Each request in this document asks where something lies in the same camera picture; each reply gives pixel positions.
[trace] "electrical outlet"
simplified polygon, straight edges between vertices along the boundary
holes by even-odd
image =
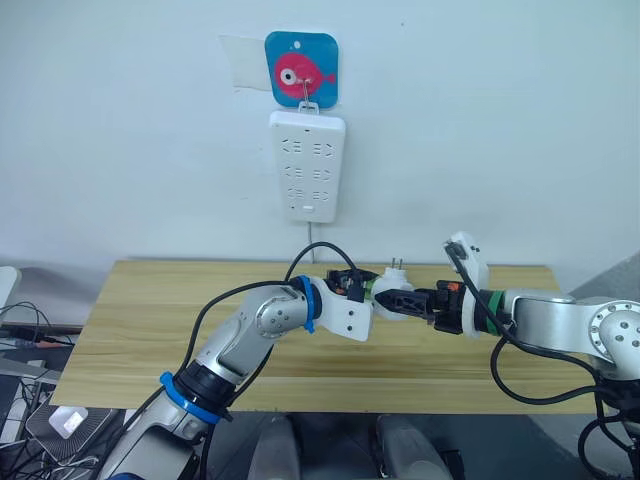
[[[285,215],[305,222],[332,222],[338,204],[344,120],[275,111],[269,128]]]

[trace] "table top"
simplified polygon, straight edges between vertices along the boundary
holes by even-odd
[[[384,266],[360,265],[382,272]],[[303,264],[297,272],[324,277],[331,264]],[[58,385],[53,403],[135,408],[154,391],[159,375],[175,371],[193,321],[211,298],[238,285],[282,278],[283,263],[122,261],[115,264]],[[416,288],[454,280],[448,265],[407,265]],[[556,289],[544,267],[492,267],[491,288]],[[209,313],[198,338],[208,334],[242,301],[242,294]],[[374,318],[368,342],[320,328],[281,339],[256,382],[234,410],[405,413],[586,413],[589,396],[530,406],[505,396],[489,373],[496,338],[470,339],[435,331],[420,319]],[[589,384],[565,362],[506,348],[505,382],[529,396],[557,394]]]

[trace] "gray fabric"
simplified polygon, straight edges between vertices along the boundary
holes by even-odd
[[[291,423],[274,417],[260,435],[248,480],[300,480],[298,447]]]

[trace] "power plug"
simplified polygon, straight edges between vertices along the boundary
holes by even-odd
[[[407,280],[407,271],[402,269],[402,260],[400,260],[399,268],[395,268],[395,259],[391,267],[384,269],[384,274],[373,282],[371,287],[371,303],[373,305],[373,312],[386,318],[387,320],[399,321],[406,320],[408,315],[402,313],[392,312],[387,310],[378,302],[376,302],[376,295],[386,290],[407,290],[413,291],[413,285]]]

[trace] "green band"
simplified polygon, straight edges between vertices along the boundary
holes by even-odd
[[[373,298],[371,298],[371,289],[373,289],[373,284],[374,282],[380,277],[376,277],[372,280],[369,280],[367,282],[365,282],[364,284],[364,298],[366,298],[367,300],[373,300]]]
[[[496,290],[491,294],[491,298],[489,299],[489,310],[491,310],[491,313],[493,313],[494,315],[498,311],[498,306],[500,305],[500,300],[502,300],[502,295],[504,295],[504,292],[500,290]],[[489,332],[491,335],[498,335],[498,330],[496,329],[496,326],[493,324],[493,322],[489,319],[489,317],[486,317],[485,321],[487,322],[487,332]]]

